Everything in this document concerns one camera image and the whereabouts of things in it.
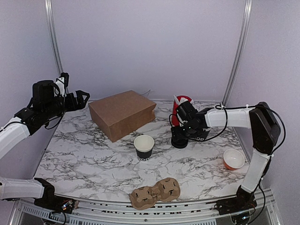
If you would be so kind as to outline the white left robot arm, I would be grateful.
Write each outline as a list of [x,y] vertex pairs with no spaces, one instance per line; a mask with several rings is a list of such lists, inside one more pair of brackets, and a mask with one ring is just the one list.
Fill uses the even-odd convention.
[[[61,120],[66,112],[83,109],[90,95],[77,90],[67,93],[68,75],[62,74],[56,81],[43,80],[32,86],[32,98],[27,107],[18,111],[0,128],[0,156],[3,158],[24,139],[32,136],[41,127],[49,129],[52,120]],[[1,200],[12,201],[33,198],[34,204],[57,213],[72,213],[75,201],[55,195],[52,184],[42,178],[31,180],[0,179]]]

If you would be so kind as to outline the black paper coffee cup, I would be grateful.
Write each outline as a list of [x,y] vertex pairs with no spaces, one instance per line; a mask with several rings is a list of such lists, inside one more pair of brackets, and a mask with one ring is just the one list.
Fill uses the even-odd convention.
[[149,135],[140,135],[134,139],[134,147],[140,161],[150,159],[154,144],[154,139]]

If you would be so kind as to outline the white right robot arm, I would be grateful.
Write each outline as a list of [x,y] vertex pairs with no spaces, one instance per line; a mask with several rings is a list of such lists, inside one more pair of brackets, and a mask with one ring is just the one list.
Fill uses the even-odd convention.
[[252,106],[226,108],[217,105],[198,111],[189,102],[176,108],[179,125],[171,125],[171,144],[185,148],[189,141],[209,141],[211,128],[227,127],[248,128],[252,132],[253,153],[250,166],[235,197],[218,200],[215,208],[220,215],[244,211],[257,206],[255,191],[270,166],[274,151],[280,146],[277,141],[285,134],[284,123],[280,116],[265,102]]

